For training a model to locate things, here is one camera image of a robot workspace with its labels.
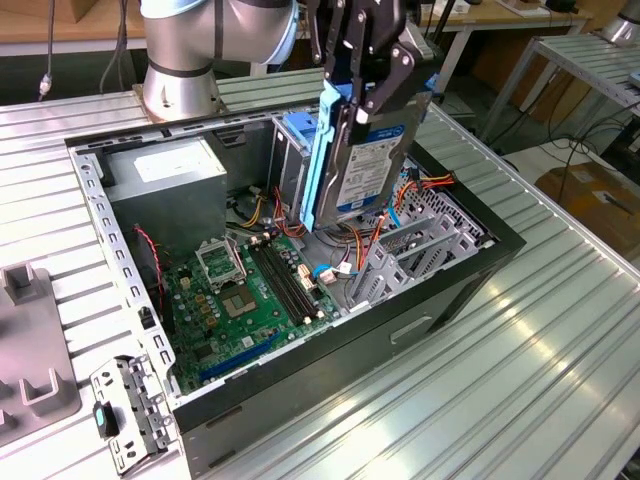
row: ram slot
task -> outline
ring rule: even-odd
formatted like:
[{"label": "ram slot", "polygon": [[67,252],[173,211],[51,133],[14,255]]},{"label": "ram slot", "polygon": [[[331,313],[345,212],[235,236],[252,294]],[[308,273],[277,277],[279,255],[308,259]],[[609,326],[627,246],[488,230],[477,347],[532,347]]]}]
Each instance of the ram slot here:
[{"label": "ram slot", "polygon": [[295,325],[302,325],[306,318],[316,317],[317,309],[274,249],[269,246],[257,247],[251,251],[251,255]]},{"label": "ram slot", "polygon": [[284,260],[282,260],[280,255],[278,255],[278,253],[272,248],[267,250],[267,256],[271,260],[272,265],[282,272],[282,278],[286,282],[288,290],[291,291],[298,304],[304,309],[305,316],[315,318],[317,309],[314,308],[313,304],[302,290],[302,287],[289,270],[289,267],[284,263]]},{"label": "ram slot", "polygon": [[275,293],[276,297],[291,317],[293,323],[295,325],[301,325],[304,322],[304,311],[296,304],[293,297],[289,294],[286,284],[282,281],[281,275],[273,267],[272,262],[266,256],[265,250],[267,248],[269,247],[256,248],[255,250],[252,250],[251,256],[273,290],[273,293]]}]

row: metal bracket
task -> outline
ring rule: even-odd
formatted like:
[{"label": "metal bracket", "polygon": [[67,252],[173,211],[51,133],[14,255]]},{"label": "metal bracket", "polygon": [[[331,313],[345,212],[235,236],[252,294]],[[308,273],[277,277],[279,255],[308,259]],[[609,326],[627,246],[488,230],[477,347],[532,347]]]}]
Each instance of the metal bracket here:
[{"label": "metal bracket", "polygon": [[[91,387],[97,402],[114,413],[118,433],[108,443],[121,477],[165,453],[177,440],[173,416],[146,355],[110,360],[91,375]],[[96,418],[99,427],[104,421]]]}]

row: red cable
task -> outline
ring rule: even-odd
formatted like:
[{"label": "red cable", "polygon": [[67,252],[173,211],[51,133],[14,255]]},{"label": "red cable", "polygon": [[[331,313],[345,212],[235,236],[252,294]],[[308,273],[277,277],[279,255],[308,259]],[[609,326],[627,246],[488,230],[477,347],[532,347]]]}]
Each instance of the red cable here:
[{"label": "red cable", "polygon": [[153,253],[153,259],[156,262],[156,276],[158,279],[158,291],[160,292],[160,310],[162,310],[162,295],[164,293],[164,289],[162,288],[162,270],[160,269],[160,259],[158,258],[158,250],[156,249],[156,245],[151,240],[151,237],[147,235],[147,232],[142,230],[140,227],[133,227],[133,230],[147,241],[149,244],[149,248],[151,248],[151,252]]}]

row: cardboard box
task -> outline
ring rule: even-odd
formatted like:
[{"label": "cardboard box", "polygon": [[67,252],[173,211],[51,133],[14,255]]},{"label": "cardboard box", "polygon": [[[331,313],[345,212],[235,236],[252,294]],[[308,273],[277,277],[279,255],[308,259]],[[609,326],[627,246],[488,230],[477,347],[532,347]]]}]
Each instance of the cardboard box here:
[{"label": "cardboard box", "polygon": [[[556,200],[564,167],[536,186]],[[640,198],[595,162],[569,167],[562,207],[627,260],[640,256]]]},{"label": "cardboard box", "polygon": [[[56,0],[55,19],[77,23],[96,2],[97,0]],[[49,0],[0,0],[0,10],[49,18]]]}]

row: metal plate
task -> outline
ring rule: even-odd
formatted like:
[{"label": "metal plate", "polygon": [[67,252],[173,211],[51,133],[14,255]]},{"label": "metal plate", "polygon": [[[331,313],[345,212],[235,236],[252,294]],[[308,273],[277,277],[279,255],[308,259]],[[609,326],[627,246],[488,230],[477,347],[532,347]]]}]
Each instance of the metal plate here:
[{"label": "metal plate", "polygon": [[[220,88],[234,110],[317,97],[322,84],[313,71]],[[117,478],[91,417],[87,380],[136,345],[62,138],[145,122],[130,93],[0,109],[8,132],[0,140],[0,228],[14,235],[0,246],[0,265],[33,259],[54,277],[83,400],[75,415],[0,449],[2,471]],[[612,478],[640,444],[637,272],[437,107],[419,140],[527,246],[451,325],[211,478]],[[71,226],[49,222],[36,236],[12,227],[73,207],[82,208]],[[135,478],[187,478],[186,462],[169,453]]]}]

